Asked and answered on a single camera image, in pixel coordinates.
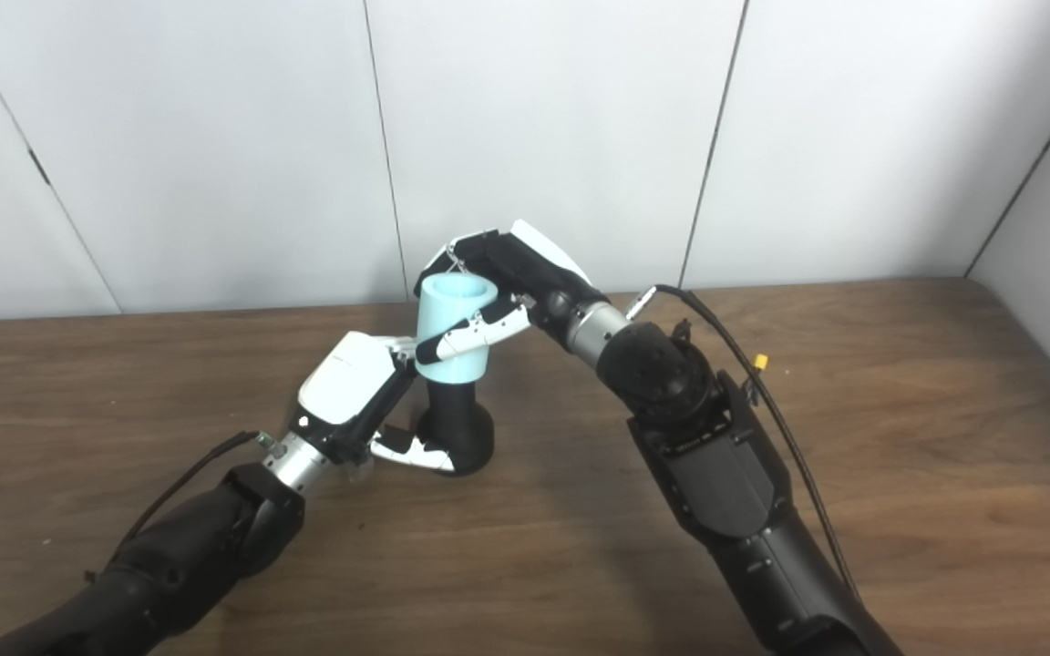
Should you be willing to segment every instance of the wooden tabletop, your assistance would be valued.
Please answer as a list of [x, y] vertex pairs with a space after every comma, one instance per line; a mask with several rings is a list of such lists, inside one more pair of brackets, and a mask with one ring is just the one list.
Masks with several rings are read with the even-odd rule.
[[[862, 595], [905, 652], [1050, 653], [1050, 362], [1007, 312], [965, 279], [701, 296], [770, 355]], [[647, 317], [684, 316], [664, 299]], [[210, 445], [282, 431], [346, 331], [413, 327], [411, 304], [0, 322], [0, 632], [83, 586]], [[735, 367], [700, 323], [695, 339]], [[582, 362], [530, 332], [494, 350], [479, 394], [487, 468], [380, 462], [320, 483], [278, 563], [158, 653], [761, 653]]]

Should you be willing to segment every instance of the black cylindrical base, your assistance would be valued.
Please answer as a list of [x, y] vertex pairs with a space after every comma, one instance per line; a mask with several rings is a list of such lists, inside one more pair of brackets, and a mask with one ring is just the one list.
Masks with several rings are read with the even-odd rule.
[[417, 436], [428, 448], [448, 452], [453, 464], [445, 477], [478, 472], [492, 458], [492, 416], [476, 403], [476, 383], [428, 383], [428, 410], [420, 417]]

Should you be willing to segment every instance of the light blue cup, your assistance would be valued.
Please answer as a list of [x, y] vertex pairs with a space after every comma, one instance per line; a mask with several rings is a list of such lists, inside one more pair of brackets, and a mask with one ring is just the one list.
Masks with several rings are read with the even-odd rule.
[[[437, 273], [420, 285], [420, 317], [416, 326], [417, 343], [430, 339], [497, 298], [497, 285], [471, 273]], [[488, 347], [459, 355], [450, 360], [422, 364], [420, 375], [437, 383], [471, 383], [484, 376]]]

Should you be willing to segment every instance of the black cable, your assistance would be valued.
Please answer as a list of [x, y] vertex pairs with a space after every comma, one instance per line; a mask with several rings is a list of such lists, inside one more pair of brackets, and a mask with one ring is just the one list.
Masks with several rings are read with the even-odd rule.
[[121, 551], [121, 548], [124, 547], [128, 541], [134, 538], [136, 533], [141, 532], [141, 528], [145, 528], [145, 524], [151, 519], [151, 515], [156, 514], [156, 511], [164, 506], [164, 502], [171, 499], [172, 494], [177, 493], [177, 490], [183, 488], [184, 485], [186, 485], [186, 483], [188, 483], [193, 477], [196, 477], [202, 469], [205, 469], [205, 466], [209, 465], [213, 460], [217, 460], [217, 458], [225, 456], [227, 452], [233, 451], [233, 449], [237, 448], [239, 445], [249, 443], [249, 441], [254, 440], [254, 438], [257, 438], [259, 435], [261, 435], [259, 431], [238, 432], [238, 435], [223, 441], [222, 444], [215, 445], [215, 447], [210, 449], [209, 452], [196, 462], [196, 464], [189, 466], [186, 473], [181, 474], [181, 478], [177, 479], [175, 483], [172, 483], [168, 489], [164, 490], [163, 493], [156, 498], [156, 501], [151, 503], [151, 506], [142, 512], [141, 517], [138, 517], [136, 521], [134, 521], [132, 528], [129, 528], [128, 532], [124, 533], [124, 536], [121, 538], [121, 544], [116, 545], [116, 551]]
[[784, 421], [784, 415], [780, 414], [780, 408], [776, 406], [776, 400], [772, 398], [772, 395], [768, 392], [768, 387], [763, 386], [763, 381], [759, 379], [759, 374], [757, 373], [755, 366], [751, 364], [748, 357], [742, 353], [740, 344], [737, 343], [735, 337], [732, 333], [723, 326], [715, 313], [711, 311], [711, 308], [706, 306], [704, 301], [699, 300], [699, 296], [692, 294], [692, 292], [680, 290], [678, 287], [671, 285], [655, 285], [655, 290], [663, 292], [663, 294], [671, 294], [678, 298], [688, 308], [695, 311], [702, 319], [715, 329], [715, 332], [720, 334], [724, 343], [729, 344], [729, 348], [732, 350], [732, 354], [736, 356], [736, 360], [740, 362], [740, 366], [748, 374], [748, 378], [753, 381], [756, 387], [761, 394], [763, 399], [763, 405], [768, 406], [768, 410], [772, 415], [772, 419], [776, 421], [777, 427], [780, 429], [780, 435], [784, 436], [784, 444], [789, 446], [789, 452], [792, 452], [792, 460], [796, 462], [797, 469], [800, 470], [800, 479], [804, 482], [804, 489], [808, 490], [808, 498], [813, 501], [813, 506], [817, 509], [817, 517], [820, 519], [821, 530], [825, 531], [825, 538], [828, 541], [828, 549], [833, 552], [833, 560], [837, 564], [837, 569], [841, 573], [841, 578], [845, 581], [845, 586], [848, 587], [849, 592], [853, 596], [861, 601], [861, 594], [858, 592], [858, 586], [854, 583], [854, 576], [849, 574], [849, 565], [845, 560], [845, 553], [841, 552], [841, 544], [837, 539], [837, 532], [833, 530], [833, 523], [828, 519], [828, 512], [825, 511], [825, 504], [820, 499], [820, 492], [817, 490], [817, 481], [813, 480], [812, 470], [808, 469], [807, 462], [804, 461], [804, 454], [800, 451], [800, 445], [797, 444], [797, 440], [792, 436], [792, 430], [789, 428], [786, 421]]

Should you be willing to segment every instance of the silver metal joint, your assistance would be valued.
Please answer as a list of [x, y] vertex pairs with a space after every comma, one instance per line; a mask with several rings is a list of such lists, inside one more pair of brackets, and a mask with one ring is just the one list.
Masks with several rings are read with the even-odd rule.
[[566, 335], [566, 345], [583, 358], [583, 362], [596, 368], [602, 348], [629, 324], [630, 320], [612, 304], [603, 301], [591, 303], [579, 311], [579, 320]]
[[[261, 464], [296, 493], [306, 495], [318, 477], [332, 466], [323, 453], [294, 432], [289, 432], [278, 446], [282, 448], [271, 449]], [[280, 452], [280, 457], [275, 458], [275, 452]]]

